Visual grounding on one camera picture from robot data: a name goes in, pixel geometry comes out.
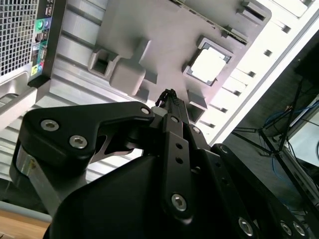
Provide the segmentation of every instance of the bolt head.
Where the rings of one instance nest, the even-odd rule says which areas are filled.
[[[200,133],[200,129],[197,128],[197,127],[193,127],[193,130],[194,130],[196,133]]]
[[[296,222],[294,222],[294,227],[295,227],[296,231],[297,231],[300,235],[302,235],[302,236],[305,236],[305,235],[306,235],[304,229],[303,229],[301,226],[299,226]]]
[[[178,122],[179,122],[178,118],[176,118],[176,117],[174,117],[174,116],[172,116],[172,117],[170,117],[170,118],[171,118],[171,120],[174,121],[175,123],[178,123]]]
[[[249,236],[249,237],[252,237],[253,236],[253,228],[251,227],[251,225],[249,224],[248,221],[246,221],[245,219],[243,218],[239,218],[238,220],[238,223],[239,223],[239,226],[241,228],[241,230],[243,230],[243,232]]]
[[[56,131],[59,129],[59,124],[51,119],[46,119],[41,122],[41,127],[45,131]]]
[[[70,138],[69,143],[72,147],[83,149],[87,146],[88,142],[86,139],[79,135],[74,135]]]
[[[171,197],[171,202],[173,206],[181,212],[184,212],[187,208],[186,201],[180,194],[174,194]]]
[[[293,234],[293,232],[292,232],[291,229],[287,226],[286,223],[281,222],[280,225],[281,225],[282,229],[285,231],[285,233],[287,233],[287,234],[290,235],[290,236]]]
[[[147,115],[149,115],[151,112],[148,110],[148,109],[146,109],[146,108],[141,108],[141,111],[144,113],[144,114],[147,114]]]

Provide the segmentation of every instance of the metal mesh panel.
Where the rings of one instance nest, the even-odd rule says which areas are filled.
[[[31,61],[38,0],[0,0],[0,76]]]

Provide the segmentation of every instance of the ps/2 port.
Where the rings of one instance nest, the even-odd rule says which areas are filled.
[[[41,29],[43,28],[43,26],[44,26],[44,22],[43,22],[43,21],[39,21],[39,22],[37,23],[37,28],[38,28],[39,30],[41,30]]]

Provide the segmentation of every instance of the blue cable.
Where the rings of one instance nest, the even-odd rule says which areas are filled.
[[[274,174],[280,179],[282,180],[283,182],[285,182],[287,185],[289,185],[292,189],[295,189],[293,183],[289,180],[287,180],[286,178],[284,178],[283,176],[281,176],[277,170],[276,170],[276,165],[275,165],[275,158],[272,158],[272,169],[273,169],[273,172]]]
[[[285,183],[287,183],[287,184],[290,185],[291,187],[294,186],[291,181],[287,180],[286,178],[284,178],[283,176],[281,176],[281,175],[276,171],[275,159],[274,159],[274,158],[272,158],[272,168],[273,168],[273,171],[274,171],[275,175],[276,175],[279,179],[281,179],[282,181],[284,181]]]
[[[298,110],[298,111],[295,111],[294,114],[301,113],[302,111],[312,109],[312,108],[314,108],[314,107],[316,107],[316,106],[318,106],[318,105],[319,105],[319,101],[317,101],[317,102],[316,102],[314,105],[312,105],[312,106],[309,106],[309,107],[306,107],[306,108],[302,108],[302,109],[300,109],[300,110]],[[267,125],[267,124],[269,123],[269,121],[271,121],[271,120],[273,120],[273,119],[279,117],[280,115],[282,115],[282,114],[284,114],[284,113],[286,113],[286,111],[284,111],[284,112],[278,112],[278,113],[275,113],[275,114],[269,116],[269,117],[266,119],[266,121],[265,121],[265,123],[264,123],[264,126]]]

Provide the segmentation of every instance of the usb port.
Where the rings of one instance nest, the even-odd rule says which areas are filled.
[[[46,6],[45,15],[46,15],[46,16],[49,16],[48,14],[49,14],[49,6]]]
[[[48,31],[45,31],[44,32],[44,40],[47,40],[48,39]]]
[[[52,15],[52,6],[49,7],[48,16]]]
[[[40,42],[40,41],[41,41],[41,33],[39,33],[39,34],[37,34],[37,35],[35,36],[35,42],[38,43],[38,42]]]
[[[40,55],[41,61],[43,61],[44,58],[46,57],[46,52],[47,52],[47,49],[43,48]]]

